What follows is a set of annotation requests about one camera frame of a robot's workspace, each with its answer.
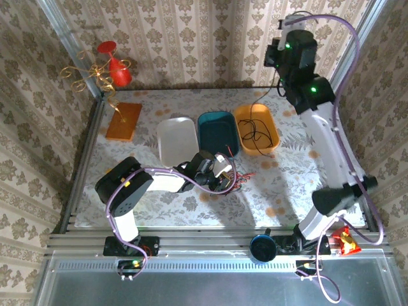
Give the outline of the red snack packet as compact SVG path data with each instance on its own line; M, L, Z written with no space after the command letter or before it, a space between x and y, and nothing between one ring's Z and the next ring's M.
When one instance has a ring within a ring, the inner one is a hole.
M356 254L361 252L361 247L351 235L349 226L343 226L335 230L331 237L340 246L340 253L342 256Z

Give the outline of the floral patterned tablecloth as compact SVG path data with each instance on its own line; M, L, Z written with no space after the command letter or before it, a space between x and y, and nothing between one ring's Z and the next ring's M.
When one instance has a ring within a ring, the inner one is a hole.
M123 91L118 99L139 103L142 112L131 142L106 139L113 109L107 106L93 133L97 140L91 152L82 197L77 206L78 227L105 227L105 205L95 191L96 182L123 159L133 156L142 165L159 167L157 125L188 117L197 120L207 112L233 112L254 101L268 107L277 126L279 146L269 156L239 152L235 164L251 178L242 188L226 196L210 195L194 188L186 193L152 191L134 210L138 226L282 226L293 227L312 208L313 191L326 184L323 152L316 137L297 116L294 108L275 91L265 89L195 89L167 91Z

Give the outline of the orange plastic bin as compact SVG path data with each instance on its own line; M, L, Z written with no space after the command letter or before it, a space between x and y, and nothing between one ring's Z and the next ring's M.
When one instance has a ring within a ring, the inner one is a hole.
M242 105L233 112L244 152L250 156L269 156L279 145L280 137L269 107Z

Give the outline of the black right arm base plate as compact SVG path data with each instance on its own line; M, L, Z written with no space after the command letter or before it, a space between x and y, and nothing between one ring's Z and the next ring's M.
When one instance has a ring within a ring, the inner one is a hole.
M278 255L313 255L317 250L318 239L305 240L295 235L273 236Z

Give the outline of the small black controller board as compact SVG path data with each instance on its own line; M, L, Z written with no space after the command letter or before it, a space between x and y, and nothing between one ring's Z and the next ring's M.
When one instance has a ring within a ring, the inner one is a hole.
M143 270L144 260L122 260L117 265L117 273L121 281L133 281Z
M302 281L313 281L317 277L317 271L321 269L317 268L314 260L296 260L295 274L301 278Z

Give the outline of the teal plastic bin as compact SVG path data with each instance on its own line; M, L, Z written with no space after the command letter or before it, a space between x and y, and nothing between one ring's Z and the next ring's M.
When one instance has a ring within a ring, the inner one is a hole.
M235 118L230 112L203 113L198 117L198 145L201 150L215 155L236 156L240 140Z

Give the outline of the grey metal panel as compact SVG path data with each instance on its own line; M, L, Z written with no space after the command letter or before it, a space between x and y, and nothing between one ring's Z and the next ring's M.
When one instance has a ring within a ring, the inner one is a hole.
M322 259L323 280L301 280L297 257L152 258L133 281L118 259L53 256L33 306L408 306L391 256Z

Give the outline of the orange wooden board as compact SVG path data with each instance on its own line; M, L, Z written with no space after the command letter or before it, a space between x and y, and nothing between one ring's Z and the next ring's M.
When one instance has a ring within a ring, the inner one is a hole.
M106 139L130 142L142 111L138 103L119 103L106 132Z

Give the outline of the red wine glass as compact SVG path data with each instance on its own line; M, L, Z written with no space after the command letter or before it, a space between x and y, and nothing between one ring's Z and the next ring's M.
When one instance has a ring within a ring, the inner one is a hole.
M108 73L113 80L114 86L125 87L132 81L132 76L129 71L131 62L129 60L119 60L114 56L117 44L114 41L104 41L98 47L97 51L100 54L108 54Z

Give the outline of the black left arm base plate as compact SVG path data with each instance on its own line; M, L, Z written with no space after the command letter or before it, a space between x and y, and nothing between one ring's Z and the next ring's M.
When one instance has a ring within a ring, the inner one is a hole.
M160 248L159 237L136 237L131 244L138 243L138 247L143 249L147 256L158 256ZM141 257L142 253L132 247L128 247L120 242L116 237L106 237L103 249L104 256L116 257Z

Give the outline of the white plastic bin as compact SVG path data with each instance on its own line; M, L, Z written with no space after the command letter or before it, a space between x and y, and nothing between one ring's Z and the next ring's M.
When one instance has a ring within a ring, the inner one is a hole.
M159 159L166 168L190 161L199 152L194 122L188 117L161 121L157 126Z

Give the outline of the dark blue round cup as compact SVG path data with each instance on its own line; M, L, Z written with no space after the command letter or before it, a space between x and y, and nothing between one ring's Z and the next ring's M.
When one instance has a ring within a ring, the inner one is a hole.
M274 239L266 234L255 236L249 244L251 260L263 265L275 259L277 246Z

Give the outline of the aluminium extrusion frame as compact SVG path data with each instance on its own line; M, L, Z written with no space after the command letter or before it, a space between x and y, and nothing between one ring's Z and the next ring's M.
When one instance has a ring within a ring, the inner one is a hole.
M59 229L56 234L50 237L50 245L46 249L41 278L47 269L48 262L53 256L75 256L85 259L95 257L114 258L105 257L103 255L103 243L105 238L112 233L110 228L77 228L73 224L77 206L84 189L85 176L89 167L91 152L97 140L93 130L99 126L105 108L106 105L103 95L96 94L89 129L85 137L84 149L81 153L80 163L73 181L73 188L69 195L69 200ZM259 229L245 227L191 227L182 229L171 227L144 227L142 228L142 233L160 237L161 246L157 258L163 258L165 256L181 258L187 256L192 258L217 257L250 259L247 250L249 241L255 234L259 233ZM380 251L385 255L391 256L395 262L389 243L383 242L378 246L370 245L367 242L363 243L362 254L370 254L374 251ZM36 294L38 293L40 282L41 279L38 282Z

